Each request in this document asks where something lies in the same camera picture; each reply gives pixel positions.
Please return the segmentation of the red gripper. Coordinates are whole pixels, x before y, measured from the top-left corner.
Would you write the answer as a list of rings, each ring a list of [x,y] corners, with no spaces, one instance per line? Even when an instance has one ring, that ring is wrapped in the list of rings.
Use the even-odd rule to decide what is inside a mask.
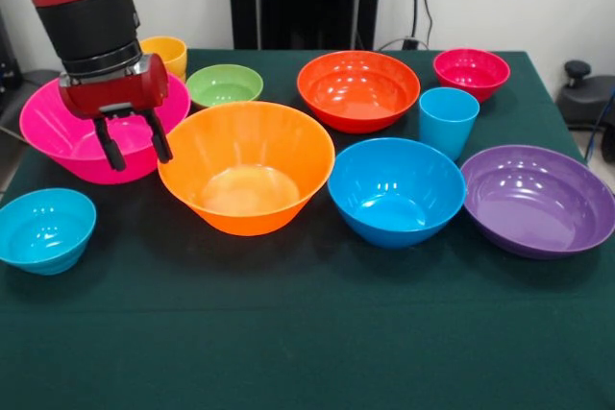
[[[105,116],[122,111],[142,112],[152,131],[152,144],[161,163],[172,158],[163,126],[154,108],[160,107],[168,95],[168,75],[157,54],[145,54],[135,64],[107,75],[77,79],[62,73],[59,78],[61,99],[78,118],[94,119],[97,138],[110,167],[126,168],[121,151],[110,136]]]

